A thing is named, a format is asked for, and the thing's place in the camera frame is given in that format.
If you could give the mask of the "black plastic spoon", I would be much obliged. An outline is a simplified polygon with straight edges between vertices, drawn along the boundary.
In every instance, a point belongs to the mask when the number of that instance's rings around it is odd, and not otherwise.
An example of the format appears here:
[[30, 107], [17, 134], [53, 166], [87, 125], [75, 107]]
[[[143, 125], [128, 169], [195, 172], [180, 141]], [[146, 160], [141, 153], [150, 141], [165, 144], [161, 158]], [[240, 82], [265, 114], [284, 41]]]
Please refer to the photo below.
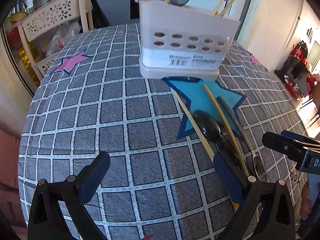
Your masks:
[[226, 139], [221, 132], [220, 126], [216, 120], [207, 112], [202, 110], [195, 110], [193, 113], [193, 119], [197, 123], [204, 137], [214, 142], [217, 145], [217, 149], [225, 152], [236, 165], [240, 165], [239, 158], [235, 154], [235, 150], [231, 142]]

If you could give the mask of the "grey checkered tablecloth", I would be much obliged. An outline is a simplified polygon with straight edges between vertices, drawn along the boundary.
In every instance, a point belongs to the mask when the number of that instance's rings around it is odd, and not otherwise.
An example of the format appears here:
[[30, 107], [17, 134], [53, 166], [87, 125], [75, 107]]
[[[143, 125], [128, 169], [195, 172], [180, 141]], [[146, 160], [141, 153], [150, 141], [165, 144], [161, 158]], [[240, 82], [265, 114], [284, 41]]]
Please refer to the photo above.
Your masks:
[[216, 116], [203, 85], [239, 119], [269, 182], [283, 179], [293, 203], [308, 180], [288, 157], [265, 148], [265, 132], [306, 135], [279, 80], [233, 43], [215, 82], [150, 80], [139, 71], [140, 28], [80, 34], [50, 65], [27, 114], [18, 157], [25, 222], [40, 179], [77, 176], [101, 152], [110, 168], [89, 215], [106, 239], [218, 239], [234, 216], [213, 162], [180, 108]]

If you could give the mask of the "metal spoon grey handle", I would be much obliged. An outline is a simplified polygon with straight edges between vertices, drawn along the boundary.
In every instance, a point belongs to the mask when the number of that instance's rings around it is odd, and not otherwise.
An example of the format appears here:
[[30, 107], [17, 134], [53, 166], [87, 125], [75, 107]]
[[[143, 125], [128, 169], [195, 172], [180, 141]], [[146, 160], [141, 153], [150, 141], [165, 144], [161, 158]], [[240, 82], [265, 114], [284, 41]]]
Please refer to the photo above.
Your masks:
[[228, 113], [228, 115], [231, 117], [232, 121], [236, 125], [237, 129], [239, 130], [240, 134], [242, 135], [242, 137], [243, 137], [243, 139], [244, 139], [244, 141], [245, 141], [245, 143], [246, 143], [246, 145], [252, 155], [252, 167], [253, 167], [253, 171], [254, 171], [255, 175], [257, 176], [257, 178], [260, 181], [269, 182], [268, 174], [266, 172], [265, 166], [264, 166], [261, 158], [259, 157], [257, 152], [254, 151], [254, 148], [253, 148], [248, 136], [244, 132], [243, 127], [238, 122], [233, 111], [229, 108], [227, 103], [220, 96], [217, 97], [217, 101], [223, 106], [224, 110], [226, 110], [226, 112]]

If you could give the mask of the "white utensil holder caddy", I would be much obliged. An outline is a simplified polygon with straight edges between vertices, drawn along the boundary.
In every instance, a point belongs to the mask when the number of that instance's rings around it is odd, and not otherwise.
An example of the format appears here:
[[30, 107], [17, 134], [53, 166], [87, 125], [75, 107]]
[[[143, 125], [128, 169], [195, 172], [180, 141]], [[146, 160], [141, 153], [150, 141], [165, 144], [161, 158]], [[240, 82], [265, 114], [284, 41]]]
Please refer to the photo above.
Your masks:
[[154, 2], [150, 10], [140, 12], [142, 77], [216, 80], [240, 22], [207, 9]]

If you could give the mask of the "bamboo chopstick blue pattern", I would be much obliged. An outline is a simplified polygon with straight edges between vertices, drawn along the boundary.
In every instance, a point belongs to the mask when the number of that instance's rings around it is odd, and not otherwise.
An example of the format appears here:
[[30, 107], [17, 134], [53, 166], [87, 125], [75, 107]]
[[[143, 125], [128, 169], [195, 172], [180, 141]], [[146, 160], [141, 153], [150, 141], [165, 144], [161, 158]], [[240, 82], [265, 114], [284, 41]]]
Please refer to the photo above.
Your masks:
[[212, 15], [216, 15], [218, 10], [220, 9], [221, 5], [223, 4], [225, 0], [220, 0], [219, 3], [217, 4], [217, 6], [214, 8], [214, 10], [212, 11]]

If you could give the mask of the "bamboo chopstick patterned end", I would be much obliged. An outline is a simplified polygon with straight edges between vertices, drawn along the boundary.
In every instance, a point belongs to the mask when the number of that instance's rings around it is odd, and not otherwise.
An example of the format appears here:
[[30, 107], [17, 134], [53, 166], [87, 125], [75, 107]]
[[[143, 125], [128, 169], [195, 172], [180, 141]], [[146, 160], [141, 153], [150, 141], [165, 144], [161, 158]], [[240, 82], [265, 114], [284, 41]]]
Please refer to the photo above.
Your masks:
[[187, 116], [187, 118], [189, 119], [190, 123], [192, 124], [196, 134], [198, 135], [202, 145], [204, 146], [204, 149], [206, 150], [208, 157], [210, 158], [211, 161], [213, 161], [213, 157], [214, 157], [214, 152], [212, 150], [212, 148], [210, 147], [207, 139], [204, 137], [204, 135], [202, 134], [199, 126], [197, 125], [196, 121], [194, 120], [193, 116], [190, 114], [189, 110], [187, 109], [187, 107], [185, 106], [184, 102], [182, 101], [182, 99], [179, 97], [179, 95], [177, 94], [176, 91], [172, 92], [174, 94], [174, 96], [176, 97], [176, 99], [178, 100], [178, 103], [180, 104], [180, 106], [182, 107], [185, 115]]

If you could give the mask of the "cream perforated storage rack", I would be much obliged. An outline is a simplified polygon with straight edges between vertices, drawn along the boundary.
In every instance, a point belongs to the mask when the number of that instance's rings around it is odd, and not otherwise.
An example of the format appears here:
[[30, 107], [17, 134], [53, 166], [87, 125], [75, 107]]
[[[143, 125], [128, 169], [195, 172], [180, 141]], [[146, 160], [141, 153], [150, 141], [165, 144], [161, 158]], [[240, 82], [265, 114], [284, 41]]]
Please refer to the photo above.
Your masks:
[[83, 32], [93, 29], [91, 0], [52, 0], [18, 24], [18, 32], [37, 78], [42, 80], [58, 53], [34, 58], [29, 43], [63, 23], [80, 18]]

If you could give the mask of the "thin bamboo chopstick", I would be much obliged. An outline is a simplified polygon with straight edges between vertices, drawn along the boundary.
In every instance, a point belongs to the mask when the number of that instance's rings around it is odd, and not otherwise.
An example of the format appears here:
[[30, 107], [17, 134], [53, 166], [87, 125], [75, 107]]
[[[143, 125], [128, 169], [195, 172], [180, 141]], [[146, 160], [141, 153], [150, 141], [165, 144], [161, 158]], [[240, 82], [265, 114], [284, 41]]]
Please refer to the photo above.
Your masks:
[[225, 5], [225, 7], [224, 7], [224, 9], [218, 14], [219, 16], [224, 16], [225, 15], [225, 13], [228, 11], [228, 9], [233, 5], [233, 3], [235, 2], [236, 0], [231, 0], [230, 2], [228, 2], [226, 5]]

